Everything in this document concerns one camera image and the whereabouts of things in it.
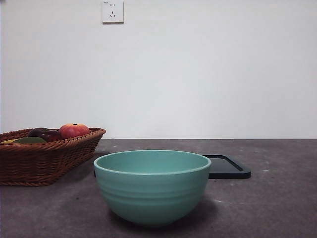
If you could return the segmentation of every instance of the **apple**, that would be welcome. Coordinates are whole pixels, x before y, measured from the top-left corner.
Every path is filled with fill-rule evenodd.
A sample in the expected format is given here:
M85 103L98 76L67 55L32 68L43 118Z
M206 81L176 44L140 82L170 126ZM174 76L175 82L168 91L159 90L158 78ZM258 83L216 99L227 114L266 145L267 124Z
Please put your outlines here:
M84 124L68 123L60 127L58 130L63 139L85 135L90 133L90 130Z
M47 129L45 127L38 127L30 130L28 137L39 137L46 142L63 140L58 130Z

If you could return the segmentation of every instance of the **gray countertop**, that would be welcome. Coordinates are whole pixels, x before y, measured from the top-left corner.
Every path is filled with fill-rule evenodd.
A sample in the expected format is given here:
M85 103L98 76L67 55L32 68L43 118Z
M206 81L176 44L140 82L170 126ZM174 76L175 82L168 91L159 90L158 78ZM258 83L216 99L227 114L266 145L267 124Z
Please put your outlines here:
M186 217L143 228L112 213L93 173L112 152L170 149L224 154L248 166L249 179L210 179ZM102 139L95 156L45 187L0 186L1 238L315 238L317 140Z

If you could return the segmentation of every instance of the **green fruit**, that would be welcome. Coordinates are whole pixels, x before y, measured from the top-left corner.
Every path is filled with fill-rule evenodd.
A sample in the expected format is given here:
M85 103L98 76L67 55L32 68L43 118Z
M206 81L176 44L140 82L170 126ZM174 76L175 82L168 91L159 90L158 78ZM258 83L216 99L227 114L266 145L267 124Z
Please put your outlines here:
M34 144L34 143L46 143L46 141L39 137L23 137L21 139L17 139L13 141L13 143L20 143L20 144Z

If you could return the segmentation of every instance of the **wicker basket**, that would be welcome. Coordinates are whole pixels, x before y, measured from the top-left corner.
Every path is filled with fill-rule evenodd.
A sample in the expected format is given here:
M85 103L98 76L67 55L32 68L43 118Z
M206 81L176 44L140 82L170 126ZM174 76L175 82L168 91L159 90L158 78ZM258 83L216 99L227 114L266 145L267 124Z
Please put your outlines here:
M31 129L0 134L0 142L27 136ZM36 144L0 143L0 185L46 186L93 157L106 131Z

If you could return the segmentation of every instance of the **bowl rim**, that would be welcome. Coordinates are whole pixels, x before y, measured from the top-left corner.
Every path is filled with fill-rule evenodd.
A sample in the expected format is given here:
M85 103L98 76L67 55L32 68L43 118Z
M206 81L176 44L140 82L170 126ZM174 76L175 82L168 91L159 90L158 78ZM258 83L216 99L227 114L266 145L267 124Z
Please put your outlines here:
M189 169L189 170L181 170L181 171L174 171L174 172L162 172L162 173L140 173L140 172L125 172L125 171L118 171L118 170L110 170L110 169L106 169L104 167L101 167L100 165L98 165L98 161L105 158L105 157L109 157L112 155L117 155L117 154L126 154L126 153L137 153L137 152L143 152L143 151L165 151L165 152L179 152L179 153L184 153L184 154L192 154L195 156L199 156L201 158L204 158L207 161L207 164L204 166L200 166L194 169ZM200 154L196 154L193 152L187 152L187 151L179 151L179 150L128 150L128 151L120 151L120 152L114 152L114 153L110 153L107 155L102 155L98 158L96 158L94 160L94 167L99 169L99 170L103 170L103 171L107 171L107 172L111 172L111 173L115 173L115 174L122 174L122 175L149 175L149 176L159 176L159 175L178 175L178 174L186 174L186 173L192 173L192 172L196 172L196 171L200 171L200 170L204 170L206 168L208 168L211 165L211 160L209 158L207 158L206 156L200 155Z

